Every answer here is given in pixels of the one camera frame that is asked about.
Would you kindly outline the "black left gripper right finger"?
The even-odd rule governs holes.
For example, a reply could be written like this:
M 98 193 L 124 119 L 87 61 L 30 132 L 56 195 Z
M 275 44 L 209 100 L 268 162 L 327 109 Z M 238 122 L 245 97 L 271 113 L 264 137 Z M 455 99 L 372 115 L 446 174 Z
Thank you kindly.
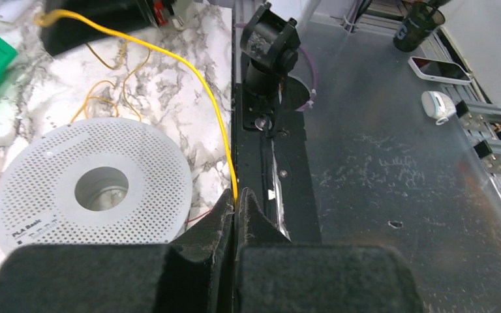
M 396 250 L 293 243 L 249 188 L 236 213 L 236 312 L 423 312 L 414 276 Z

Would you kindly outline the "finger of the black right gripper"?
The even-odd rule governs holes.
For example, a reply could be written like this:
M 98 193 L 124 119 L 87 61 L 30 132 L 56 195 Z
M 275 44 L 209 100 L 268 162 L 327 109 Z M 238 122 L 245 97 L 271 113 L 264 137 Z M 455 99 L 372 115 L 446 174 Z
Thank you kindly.
M 149 26 L 168 24 L 177 15 L 176 6 L 177 1 L 45 1 L 44 12 L 48 14 L 58 9 L 69 10 L 103 27 L 128 33 Z M 50 26 L 42 27 L 39 37 L 45 50 L 56 56 L 82 44 L 102 39 L 105 34 L 84 22 L 59 18 Z

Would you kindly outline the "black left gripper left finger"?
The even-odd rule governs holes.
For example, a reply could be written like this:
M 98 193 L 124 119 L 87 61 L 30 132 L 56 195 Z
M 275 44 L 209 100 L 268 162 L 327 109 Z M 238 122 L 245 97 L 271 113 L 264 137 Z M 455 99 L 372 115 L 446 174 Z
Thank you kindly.
M 234 198 L 168 244 L 28 245 L 0 268 L 0 312 L 209 312 Z

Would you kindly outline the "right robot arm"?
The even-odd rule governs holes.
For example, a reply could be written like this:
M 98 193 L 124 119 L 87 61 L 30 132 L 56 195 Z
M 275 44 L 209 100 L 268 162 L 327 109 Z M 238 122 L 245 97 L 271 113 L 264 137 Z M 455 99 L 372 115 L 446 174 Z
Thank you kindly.
M 172 26 L 185 15 L 190 1 L 45 1 L 44 12 L 35 18 L 41 26 L 40 39 L 52 55 L 102 39 L 102 34 L 87 24 L 74 21 L 60 10 L 84 14 L 102 26 L 119 31 L 134 31 L 149 26 Z M 243 85 L 257 97 L 272 97 L 279 91 L 282 77 L 298 60 L 301 41 L 296 20 L 284 20 L 271 11 L 271 3 L 260 5 L 243 27 L 240 50 L 249 59 Z

